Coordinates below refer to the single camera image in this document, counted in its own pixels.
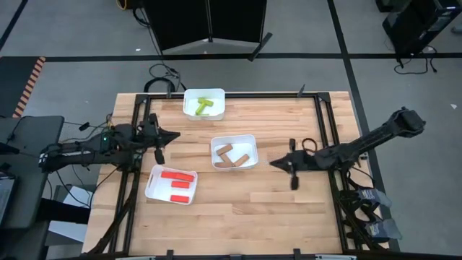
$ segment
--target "wooden table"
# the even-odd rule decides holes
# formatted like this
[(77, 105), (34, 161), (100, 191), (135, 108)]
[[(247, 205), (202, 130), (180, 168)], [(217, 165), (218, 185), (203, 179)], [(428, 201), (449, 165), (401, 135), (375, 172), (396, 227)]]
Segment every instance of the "wooden table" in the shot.
[[(359, 136), (348, 92), (330, 92), (341, 142)], [(135, 94), (119, 94), (113, 122), (131, 123)], [(144, 155), (130, 255), (303, 254), (341, 253), (334, 205), (326, 172), (300, 173), (300, 188), (291, 191), (289, 175), (269, 162), (289, 150), (289, 138), (310, 137), (322, 147), (314, 102), (306, 99), (227, 99), (222, 121), (189, 121), (182, 100), (156, 100), (151, 112), (160, 126), (181, 136), (165, 149), (165, 167), (195, 170), (198, 186), (192, 205), (147, 199), (144, 189), (155, 165), (152, 150)], [(323, 115), (327, 122), (326, 110)], [(328, 123), (326, 131), (330, 132)], [(251, 170), (216, 172), (211, 164), (213, 137), (252, 134), (259, 164)], [(99, 181), (113, 169), (103, 166)], [(369, 172), (367, 163), (362, 170)], [(352, 172), (370, 186), (370, 179)], [(120, 173), (97, 190), (83, 251), (90, 250), (113, 221)], [(120, 233), (125, 231), (121, 225)], [(118, 250), (122, 239), (119, 238)]]

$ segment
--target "concrete floor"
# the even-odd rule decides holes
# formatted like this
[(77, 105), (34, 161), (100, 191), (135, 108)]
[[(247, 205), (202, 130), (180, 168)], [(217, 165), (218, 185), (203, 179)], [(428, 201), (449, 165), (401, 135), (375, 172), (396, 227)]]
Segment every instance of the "concrete floor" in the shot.
[[(84, 3), (75, 0), (29, 0), (0, 56), (105, 56), (155, 54), (149, 33), (130, 12), (121, 12), (113, 1)], [(335, 0), (346, 46), (350, 53), (391, 53), (378, 12), (371, 0)], [(0, 29), (6, 27), (19, 1), (8, 1), (0, 11)], [(274, 34), (263, 52), (339, 53), (334, 26), (324, 0), (269, 0), (265, 30)], [(439, 52), (462, 52), (462, 36), (446, 28), (432, 43)], [(214, 48), (214, 52), (227, 46)], [(203, 53), (203, 48), (179, 53)], [(99, 124), (112, 111), (118, 92), (141, 92), (150, 79), (149, 61), (47, 62), (25, 110), (25, 115), (60, 114), (67, 121)], [(221, 87), (226, 91), (350, 90), (341, 59), (257, 59), (168, 61), (182, 74), (187, 87)], [(462, 202), (454, 193), (462, 185), (458, 138), (462, 128), (462, 59), (435, 59), (438, 73), (401, 76), (396, 62), (353, 60), (359, 93), (371, 129), (405, 105), (427, 121), (423, 135), (397, 139), (377, 149), (387, 194), (393, 201), (393, 218), (403, 240), (402, 251), (462, 255), (462, 227), (456, 216)], [(424, 60), (406, 69), (421, 70)], [(153, 90), (163, 90), (157, 86)], [(459, 105), (453, 109), (450, 104)], [(83, 137), (76, 126), (65, 125), (62, 139)], [(96, 183), (98, 167), (91, 172), (76, 167), (85, 184)], [(70, 169), (64, 182), (79, 184)], [(54, 175), (53, 185), (58, 185)], [(60, 256), (55, 250), (49, 257)]]

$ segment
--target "metal bracket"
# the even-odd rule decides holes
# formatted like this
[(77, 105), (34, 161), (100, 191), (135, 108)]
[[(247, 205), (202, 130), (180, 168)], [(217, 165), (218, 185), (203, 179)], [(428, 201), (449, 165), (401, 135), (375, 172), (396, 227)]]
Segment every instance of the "metal bracket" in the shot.
[(230, 260), (242, 260), (243, 255), (230, 255)]
[(329, 94), (329, 92), (319, 92), (318, 97), (326, 103), (331, 102), (331, 95)]
[(146, 102), (148, 95), (146, 94), (138, 94), (135, 97), (135, 105), (141, 105), (142, 103)]
[(173, 250), (168, 249), (167, 254), (165, 255), (165, 260), (173, 260)]
[(305, 85), (303, 84), (302, 88), (298, 91), (297, 98), (301, 98), (303, 96), (303, 91), (305, 91)]
[(300, 248), (294, 248), (294, 260), (301, 260), (302, 259), (302, 251)]

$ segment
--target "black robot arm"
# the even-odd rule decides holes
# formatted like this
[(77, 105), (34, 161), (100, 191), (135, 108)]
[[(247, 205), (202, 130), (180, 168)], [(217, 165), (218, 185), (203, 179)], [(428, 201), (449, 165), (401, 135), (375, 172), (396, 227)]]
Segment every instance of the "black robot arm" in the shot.
[(423, 121), (414, 110), (402, 108), (379, 128), (348, 144), (338, 144), (309, 155), (305, 150), (295, 149), (295, 140), (289, 141), (289, 153), (281, 159), (270, 162), (274, 167), (292, 176), (291, 188), (298, 189), (297, 171), (349, 169), (359, 155), (374, 149), (394, 137), (415, 137), (424, 131)]
[(402, 108), (393, 113), (379, 128), (348, 144), (339, 144), (315, 152), (314, 159), (320, 170), (350, 168), (359, 155), (395, 137), (415, 137), (424, 131), (423, 121), (416, 111)]
[(52, 173), (67, 165), (113, 164), (130, 168), (135, 155), (154, 147), (158, 164), (164, 164), (162, 149), (180, 136), (159, 127), (156, 114), (134, 129), (130, 124), (112, 126), (84, 142), (50, 144), (40, 154), (39, 166)]

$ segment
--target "red stick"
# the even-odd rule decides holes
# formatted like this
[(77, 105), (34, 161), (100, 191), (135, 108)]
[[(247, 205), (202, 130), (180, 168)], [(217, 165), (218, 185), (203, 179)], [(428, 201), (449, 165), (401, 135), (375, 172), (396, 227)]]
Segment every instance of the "red stick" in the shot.
[(172, 179), (177, 179), (177, 180), (182, 180), (182, 181), (194, 181), (194, 176), (185, 174), (185, 173), (174, 173), (174, 172), (169, 172), (169, 171), (162, 171), (162, 174), (160, 175), (162, 178), (172, 178)]
[(171, 201), (171, 202), (188, 203), (188, 202), (189, 202), (189, 197), (187, 197), (187, 196), (172, 195), (172, 196), (170, 196), (170, 201)]
[(172, 181), (173, 188), (185, 188), (189, 189), (189, 182), (185, 181)]

